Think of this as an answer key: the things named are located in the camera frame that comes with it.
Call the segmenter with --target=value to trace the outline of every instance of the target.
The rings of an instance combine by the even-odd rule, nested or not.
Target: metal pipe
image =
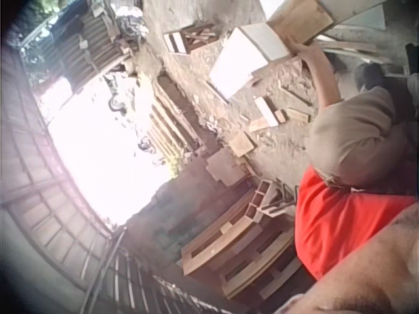
[[[92,298],[92,301],[90,302],[90,307],[89,307],[89,310],[88,310],[89,314],[92,313],[93,308],[94,308],[94,304],[96,303],[96,299],[98,298],[99,291],[102,287],[103,279],[105,278],[106,271],[109,268],[109,265],[111,264],[111,261],[112,261],[114,255],[115,255],[115,253],[117,252],[117,249],[118,249],[118,247],[119,247],[119,245],[122,241],[122,238],[124,237],[124,234],[126,233],[126,230],[127,230],[126,227],[124,227],[123,231],[119,235],[118,241],[116,242],[115,246],[113,247],[113,250],[111,251],[112,244],[110,244],[108,252],[103,256],[103,259],[100,261],[98,274],[95,276],[95,279],[92,281],[92,283],[88,287],[88,290],[86,291],[86,297],[84,298],[83,305],[80,309],[80,312],[79,312],[80,314],[84,314],[84,310],[86,309],[89,296],[92,293],[92,290],[94,288],[94,283],[96,282],[96,279],[100,276],[99,281],[98,281],[98,285],[96,286],[96,289],[94,291],[93,298]],[[111,254],[109,255],[108,259],[106,260],[106,256],[108,255],[108,253],[110,251],[111,251]]]

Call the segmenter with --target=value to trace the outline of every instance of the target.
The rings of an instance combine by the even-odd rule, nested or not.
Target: wooden slat
[[[177,121],[175,116],[172,112],[166,108],[159,99],[155,99],[153,102],[154,106],[156,107],[157,111],[162,115],[165,119],[169,127],[177,134],[180,140],[185,144],[189,150],[194,151],[198,148],[198,145],[195,143],[192,136],[187,132],[187,130]]]
[[[169,127],[168,123],[165,121],[162,115],[157,111],[155,106],[152,107],[151,116],[154,117],[156,126],[158,126],[158,128],[162,130],[164,135],[166,135],[166,138],[168,138],[172,142],[172,146],[178,149],[179,151],[181,151],[183,148],[182,141],[177,136],[177,134]]]
[[[264,289],[262,289],[259,294],[261,295],[261,297],[266,300],[267,298],[269,298],[271,295],[273,295],[273,293],[275,293],[275,291],[277,291],[279,288],[282,287],[282,285],[284,283],[287,282],[287,280],[289,278],[291,278],[292,275],[294,275],[294,273],[299,270],[299,268],[301,267],[301,262],[298,259],[298,257],[295,257],[291,263],[289,263],[287,265],[287,267],[285,267],[285,269],[280,272],[280,273],[276,273],[276,275],[274,275],[275,280],[273,280],[271,283],[269,283],[269,285],[267,285]]]
[[[244,215],[246,212],[246,207],[250,202],[254,191],[250,190],[242,198],[240,198],[224,215],[218,218],[211,226],[206,228],[200,235],[193,239],[190,243],[186,244],[182,248],[182,255],[187,254],[193,250],[199,248],[203,242],[210,238],[214,233],[217,233],[221,227],[226,223],[231,221],[237,215]]]
[[[214,256],[217,256],[229,245],[231,245],[238,237],[247,232],[255,222],[247,217],[243,216],[236,224],[231,227],[227,233],[216,239],[209,247],[204,249],[201,253],[196,255],[194,258],[189,257],[183,259],[183,273],[188,275],[198,268],[208,263]]]
[[[223,292],[228,299],[233,298],[237,293],[245,289],[258,276],[267,270],[275,260],[292,244],[294,238],[294,229],[282,233],[261,255],[262,258],[258,262],[252,262],[238,275],[232,278],[224,285]]]

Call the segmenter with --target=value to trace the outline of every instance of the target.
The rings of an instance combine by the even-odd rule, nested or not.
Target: dirt ground
[[[386,31],[340,29],[327,34],[342,40],[375,43],[383,56],[396,64],[406,64],[404,45],[417,41],[414,14],[397,0],[389,1],[384,8]],[[241,114],[250,120],[262,116],[254,103],[254,98],[259,96],[268,96],[277,109],[294,107],[310,114],[312,120],[316,117],[316,91],[299,60],[271,71],[270,76],[256,87],[240,90],[231,99],[230,106],[219,101],[204,85],[226,41],[226,32],[266,20],[259,0],[145,0],[144,17],[150,34],[137,57],[139,71],[154,79],[165,69],[194,104],[201,123],[216,129],[222,142],[231,140],[239,131],[247,131],[248,122],[240,118]],[[223,34],[221,39],[193,51],[190,56],[169,54],[162,33],[194,22],[214,23]],[[357,92],[353,70],[362,61],[352,57],[339,58],[346,65],[345,71],[337,73],[340,90],[343,98],[351,97]],[[279,83],[313,105],[309,107],[290,98],[278,88]],[[249,153],[257,172],[264,179],[278,177],[290,186],[298,185],[309,163],[305,151],[309,131],[310,124],[288,121],[275,128],[247,132],[257,146]]]

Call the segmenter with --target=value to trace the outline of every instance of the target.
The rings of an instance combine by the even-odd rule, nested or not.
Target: wood scrap
[[[253,145],[244,132],[240,132],[236,135],[234,139],[228,142],[228,145],[237,157],[241,157],[255,149],[255,145]]]
[[[278,121],[276,120],[276,117],[274,113],[270,110],[268,104],[266,103],[265,99],[263,97],[259,97],[255,99],[256,106],[259,108],[259,110],[262,112],[262,115],[268,122],[269,126],[277,126]]]
[[[287,121],[285,115],[283,114],[282,109],[275,111],[274,114],[275,114],[275,117],[278,119],[278,121],[280,123],[285,123]],[[259,131],[259,130],[263,130],[263,129],[266,129],[266,128],[269,128],[269,124],[268,124],[268,121],[266,121],[266,119],[264,117],[253,120],[249,124],[249,132],[250,133],[253,133],[253,132],[256,132],[256,131]]]
[[[342,54],[343,56],[351,56],[356,58],[363,58],[368,59],[371,62],[378,63],[378,64],[385,64],[385,63],[391,63],[391,59],[387,57],[382,56],[372,56],[370,54],[363,54],[356,51],[350,51],[350,50],[339,50],[339,49],[329,49],[325,48],[323,49],[324,52],[328,52],[331,54]]]
[[[309,123],[310,121],[310,115],[306,113],[302,113],[301,111],[298,111],[294,108],[287,108],[287,116],[290,119],[298,120],[301,122]]]
[[[366,43],[350,43],[348,41],[321,41],[319,45],[322,48],[333,48],[333,49],[354,49],[368,52],[377,52],[377,46],[375,44]]]
[[[288,90],[285,87],[279,86],[280,90],[282,90],[284,93],[286,93],[288,96],[291,96],[295,99],[298,99],[301,103],[311,107],[312,104],[310,102],[308,102],[307,100],[305,100],[304,98],[301,98],[300,96],[298,96],[296,93],[292,92],[291,90]]]

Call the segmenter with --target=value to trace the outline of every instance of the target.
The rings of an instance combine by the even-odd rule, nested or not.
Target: wooden frame
[[[211,32],[214,24],[202,26],[187,26],[176,31],[163,33],[163,39],[168,52],[188,55],[193,50],[218,41],[219,36]]]

